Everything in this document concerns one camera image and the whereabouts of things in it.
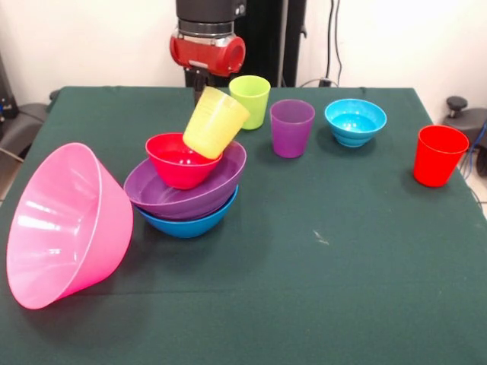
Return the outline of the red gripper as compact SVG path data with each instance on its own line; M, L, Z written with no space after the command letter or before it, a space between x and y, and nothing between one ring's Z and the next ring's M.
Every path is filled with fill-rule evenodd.
M193 70L195 105L199 102L207 85L206 71L212 75L237 73L241 69L246 55L243 39L234 34L224 38L212 39L183 36L175 32L170 38L169 47L170 54L178 65L184 68L195 68Z

